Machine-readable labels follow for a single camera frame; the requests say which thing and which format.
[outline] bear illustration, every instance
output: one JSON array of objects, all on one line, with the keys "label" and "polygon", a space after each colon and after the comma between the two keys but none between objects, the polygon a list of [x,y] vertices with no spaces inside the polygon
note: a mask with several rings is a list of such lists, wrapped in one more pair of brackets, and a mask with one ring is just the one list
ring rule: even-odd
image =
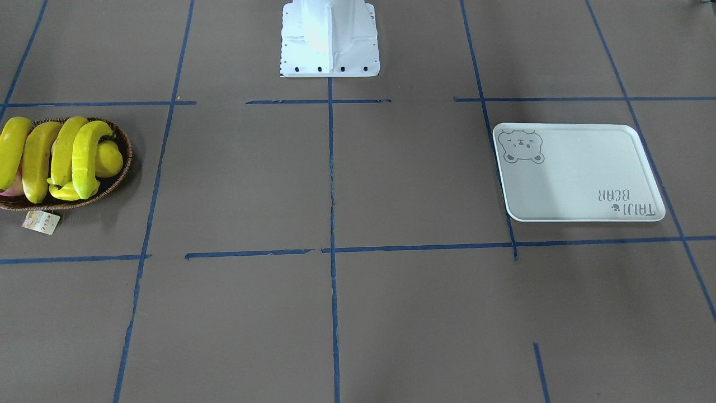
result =
[{"label": "bear illustration", "polygon": [[535,131],[502,131],[498,136],[498,142],[505,153],[503,158],[508,163],[515,163],[517,160],[532,160],[534,163],[543,163],[542,137]]}]

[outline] white tray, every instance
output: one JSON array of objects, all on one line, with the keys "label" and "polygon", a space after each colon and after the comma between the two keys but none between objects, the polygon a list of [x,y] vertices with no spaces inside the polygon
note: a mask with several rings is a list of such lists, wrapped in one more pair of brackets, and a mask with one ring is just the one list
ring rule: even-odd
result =
[{"label": "white tray", "polygon": [[625,125],[500,123],[505,205],[523,222],[653,222],[666,209],[639,134]]}]

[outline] blue tape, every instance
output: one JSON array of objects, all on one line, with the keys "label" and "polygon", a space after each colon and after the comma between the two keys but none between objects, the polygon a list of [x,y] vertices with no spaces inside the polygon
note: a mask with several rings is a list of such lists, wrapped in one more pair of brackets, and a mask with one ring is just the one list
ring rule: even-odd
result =
[{"label": "blue tape", "polygon": [[[716,236],[686,237],[687,240],[716,240]],[[561,241],[533,241],[515,242],[518,247],[550,247],[568,245],[616,245],[616,244],[642,244],[654,242],[681,242],[681,237],[653,237],[653,238],[623,238],[612,240],[561,240]],[[440,245],[398,245],[398,246],[370,246],[370,247],[337,247],[336,253],[357,252],[401,252],[410,250],[458,250],[458,249],[490,249],[499,247],[512,247],[511,242],[486,242],[475,244],[440,244]],[[330,253],[329,248],[321,249],[321,253]]]},{"label": "blue tape", "polygon": [[[481,102],[480,98],[457,98],[455,102]],[[703,101],[716,100],[716,97],[555,97],[555,98],[485,98],[485,102],[560,102],[560,101]]]},{"label": "blue tape", "polygon": [[542,394],[544,395],[544,403],[550,403],[549,390],[547,389],[547,379],[544,376],[544,368],[542,367],[542,355],[539,352],[539,345],[532,343],[535,350],[535,359],[537,360],[537,369],[539,370],[539,380],[542,383]]},{"label": "blue tape", "polygon": [[[497,154],[495,153],[495,140],[492,137],[492,129],[490,125],[490,117],[488,116],[488,106],[485,103],[485,93],[483,92],[483,83],[480,79],[480,69],[478,68],[478,60],[475,57],[475,48],[473,47],[473,36],[470,33],[470,25],[468,24],[468,13],[465,11],[465,1],[460,0],[460,10],[463,13],[463,23],[465,24],[465,34],[468,37],[468,46],[470,47],[470,57],[473,59],[473,69],[475,70],[475,81],[478,84],[478,93],[480,94],[480,104],[483,107],[483,117],[485,118],[485,126],[487,127],[488,132],[488,139],[490,140],[490,147],[493,152],[493,156],[495,157],[495,160],[497,161]],[[497,179],[500,182],[500,187],[502,187],[502,179],[500,178],[499,172],[497,175]],[[512,242],[512,250],[515,260],[517,260],[517,244],[515,243],[515,232],[512,228],[512,219],[510,218],[509,214],[507,213],[507,210],[505,210],[505,216],[507,217],[507,228],[510,232],[510,240]]]},{"label": "blue tape", "polygon": [[132,299],[132,316],[130,319],[127,332],[125,333],[125,343],[122,347],[122,359],[120,360],[120,369],[117,373],[117,384],[115,386],[115,395],[113,403],[119,403],[120,392],[122,391],[122,380],[124,379],[125,369],[127,367],[127,356],[130,349],[130,341],[132,340],[132,330],[134,328],[135,315],[137,313],[137,302],[139,301],[140,292],[140,281],[142,280],[142,274],[144,273],[145,256],[149,246],[149,238],[152,232],[152,221],[154,219],[154,209],[157,204],[157,195],[159,193],[159,183],[161,180],[162,162],[164,159],[164,153],[166,152],[167,139],[169,137],[169,131],[171,129],[172,118],[174,114],[174,106],[176,104],[177,91],[179,89],[179,79],[181,78],[182,65],[184,63],[184,54],[186,52],[186,43],[189,39],[189,29],[191,27],[191,18],[194,12],[194,0],[190,0],[189,12],[186,19],[186,27],[184,29],[184,39],[181,45],[181,53],[179,54],[179,62],[177,64],[177,72],[174,78],[174,88],[172,89],[172,100],[169,104],[169,113],[167,114],[167,124],[164,129],[164,139],[162,141],[162,150],[159,155],[159,162],[157,165],[157,174],[154,180],[154,190],[152,192],[152,201],[150,203],[149,215],[147,217],[147,229],[144,236],[144,242],[142,244],[142,254],[137,267],[137,280],[135,281],[134,298]]},{"label": "blue tape", "polygon": [[44,11],[46,8],[47,0],[44,0],[42,2],[42,7],[40,8],[40,13],[37,16],[37,21],[35,21],[35,27],[32,29],[30,40],[27,41],[25,52],[22,54],[22,58],[20,59],[20,63],[17,66],[17,70],[15,70],[15,76],[12,77],[12,83],[10,84],[10,88],[7,90],[7,95],[5,95],[5,102],[3,102],[2,106],[0,107],[0,120],[2,120],[2,118],[5,116],[5,111],[8,108],[8,104],[10,103],[10,97],[12,97],[12,93],[15,91],[15,85],[17,85],[17,80],[20,78],[20,72],[22,71],[22,67],[25,66],[25,60],[27,60],[27,55],[30,53],[32,42],[35,41],[35,36],[37,35],[37,30],[40,28],[40,23],[42,22],[42,17],[44,16]]},{"label": "blue tape", "polygon": [[716,97],[628,97],[627,100],[635,100],[635,101],[698,101],[698,100],[716,100]]},{"label": "blue tape", "polygon": [[187,253],[186,260],[206,257],[235,257],[235,256],[269,256],[269,255],[304,255],[313,249],[283,249],[283,250],[248,250],[245,252],[206,252]]},{"label": "blue tape", "polygon": [[[10,103],[10,108],[33,108],[36,106],[146,106],[170,105],[171,101],[130,101],[130,102],[48,102],[48,103]],[[176,105],[196,105],[196,101],[175,101]]]},{"label": "blue tape", "polygon": [[106,260],[139,260],[141,255],[117,256],[69,256],[69,257],[26,257],[22,259],[0,259],[0,265],[20,265],[24,263],[58,262],[104,262]]},{"label": "blue tape", "polygon": [[331,306],[333,317],[333,392],[335,403],[341,403],[341,369],[338,341],[338,285],[336,275],[336,191],[333,147],[333,79],[328,79],[328,148],[329,172],[331,174]]},{"label": "blue tape", "polygon": [[392,100],[251,100],[247,105],[327,104],[327,103],[391,103]]},{"label": "blue tape", "polygon": [[698,265],[696,264],[696,260],[694,259],[694,256],[691,253],[691,248],[689,247],[689,242],[687,241],[686,237],[684,236],[684,232],[681,228],[681,224],[679,223],[679,219],[676,215],[676,211],[674,210],[674,206],[671,203],[671,199],[669,198],[669,194],[667,192],[666,186],[664,186],[662,177],[659,174],[657,165],[654,162],[652,153],[649,150],[649,146],[647,145],[647,140],[646,140],[646,138],[644,138],[644,134],[642,132],[642,127],[639,124],[639,119],[637,119],[637,113],[634,111],[632,102],[630,101],[630,98],[627,95],[627,90],[624,87],[624,83],[621,80],[619,71],[616,68],[616,63],[614,62],[614,58],[612,57],[611,52],[609,51],[609,46],[606,44],[604,35],[602,34],[601,28],[599,27],[599,22],[596,20],[596,15],[594,13],[594,10],[592,9],[591,4],[589,3],[589,0],[584,0],[584,1],[586,3],[587,9],[589,10],[592,21],[594,21],[594,26],[596,27],[596,31],[597,31],[597,33],[599,33],[599,39],[601,40],[601,44],[604,46],[606,56],[609,58],[609,62],[611,63],[611,68],[614,70],[614,75],[616,75],[616,81],[619,83],[619,87],[621,88],[622,94],[624,94],[624,98],[626,99],[626,105],[629,107],[629,112],[632,114],[632,119],[634,120],[634,125],[637,130],[637,133],[639,134],[639,139],[642,141],[642,145],[644,147],[644,153],[647,155],[647,159],[649,160],[649,163],[651,164],[652,169],[654,170],[654,177],[657,180],[657,182],[659,183],[659,187],[661,187],[661,189],[662,189],[662,193],[664,195],[664,200],[666,201],[666,204],[669,207],[669,212],[671,213],[672,218],[674,220],[674,225],[676,226],[676,229],[679,232],[679,238],[681,239],[682,244],[684,245],[684,250],[686,251],[686,254],[689,258],[689,262],[691,263],[691,267],[694,270],[694,274],[696,275],[699,286],[701,287],[701,291],[704,295],[704,299],[706,300],[706,304],[708,305],[708,308],[711,311],[711,316],[713,318],[713,321],[716,322],[716,308],[714,307],[714,304],[711,301],[711,297],[710,297],[708,290],[706,288],[706,285],[704,284],[704,281],[701,277],[701,272],[699,271]]}]

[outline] price tag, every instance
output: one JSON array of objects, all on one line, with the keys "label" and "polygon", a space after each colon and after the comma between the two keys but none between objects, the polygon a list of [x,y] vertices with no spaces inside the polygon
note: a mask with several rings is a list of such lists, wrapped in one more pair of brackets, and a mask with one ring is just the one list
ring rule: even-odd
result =
[{"label": "price tag", "polygon": [[43,234],[52,235],[58,222],[59,216],[36,210],[27,213],[27,217],[25,217],[22,227],[42,232]]}]

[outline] fruit basket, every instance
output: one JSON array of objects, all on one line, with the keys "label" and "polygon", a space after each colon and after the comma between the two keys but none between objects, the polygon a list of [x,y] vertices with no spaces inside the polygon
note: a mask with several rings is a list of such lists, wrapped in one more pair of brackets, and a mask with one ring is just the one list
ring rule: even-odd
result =
[{"label": "fruit basket", "polygon": [[[32,122],[33,128],[40,123],[44,122],[60,122],[64,123],[68,118],[51,118],[51,119],[42,119],[42,120],[36,120]],[[97,202],[101,199],[104,199],[107,197],[110,193],[112,193],[119,185],[122,183],[122,181],[125,179],[127,174],[129,173],[130,167],[132,165],[132,157],[133,157],[133,149],[132,149],[132,143],[130,142],[129,137],[125,133],[125,131],[119,127],[116,123],[105,120],[102,118],[87,118],[90,122],[93,120],[103,120],[106,122],[112,131],[115,134],[115,143],[117,144],[117,147],[119,148],[120,153],[122,154],[122,158],[124,160],[124,163],[122,165],[122,170],[112,178],[98,178],[100,181],[100,188],[97,190],[97,194],[90,197],[86,200],[77,200],[77,201],[65,201],[65,200],[58,200],[52,197],[49,193],[45,197],[45,199],[40,204],[33,204],[31,201],[29,201],[25,196],[0,196],[0,209],[5,210],[14,210],[14,211],[30,211],[30,210],[65,210],[65,209],[76,209],[77,207],[87,206],[88,204]]]}]

